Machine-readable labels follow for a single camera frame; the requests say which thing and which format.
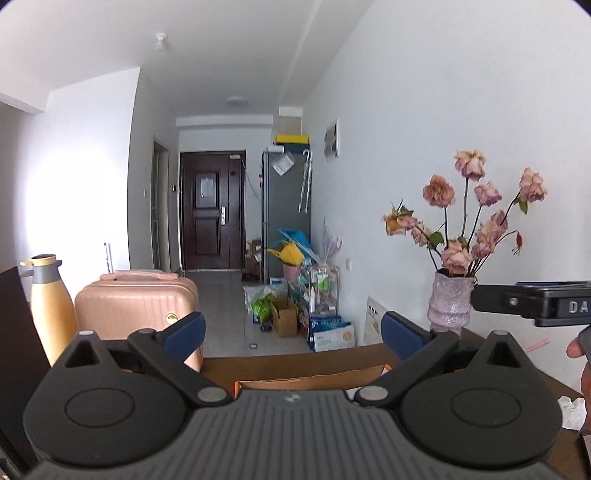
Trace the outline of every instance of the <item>ceiling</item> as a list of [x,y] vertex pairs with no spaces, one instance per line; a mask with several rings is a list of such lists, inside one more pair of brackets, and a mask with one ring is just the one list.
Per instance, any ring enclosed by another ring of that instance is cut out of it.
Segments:
[[0,64],[48,90],[140,66],[178,116],[277,113],[303,106],[372,2],[12,0]]

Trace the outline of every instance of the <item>wooden door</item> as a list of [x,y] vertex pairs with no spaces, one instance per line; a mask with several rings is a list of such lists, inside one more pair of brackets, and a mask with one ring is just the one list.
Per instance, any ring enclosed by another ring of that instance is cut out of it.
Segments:
[[181,153],[185,269],[242,268],[244,155]]

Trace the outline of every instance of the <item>hallway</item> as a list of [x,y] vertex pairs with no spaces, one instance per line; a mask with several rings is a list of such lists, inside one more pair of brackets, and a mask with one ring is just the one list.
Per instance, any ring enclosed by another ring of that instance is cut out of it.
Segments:
[[200,310],[205,315],[207,334],[203,344],[206,357],[265,356],[310,353],[302,336],[279,338],[272,330],[264,333],[252,323],[244,304],[241,273],[187,272],[199,289]]

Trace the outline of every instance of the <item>doorway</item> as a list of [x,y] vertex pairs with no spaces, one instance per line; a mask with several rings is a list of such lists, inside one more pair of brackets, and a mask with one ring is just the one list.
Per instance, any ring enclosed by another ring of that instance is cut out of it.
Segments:
[[152,181],[150,191],[150,226],[152,232],[152,260],[155,270],[170,272],[170,244],[168,237],[168,150],[154,142]]
[[246,152],[181,153],[184,270],[241,270]]

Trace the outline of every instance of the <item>tissue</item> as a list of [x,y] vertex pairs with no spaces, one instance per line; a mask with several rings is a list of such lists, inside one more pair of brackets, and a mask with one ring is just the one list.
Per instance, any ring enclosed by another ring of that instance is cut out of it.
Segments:
[[584,398],[571,401],[570,398],[562,396],[558,399],[558,405],[562,410],[562,428],[577,431],[583,428],[587,418]]

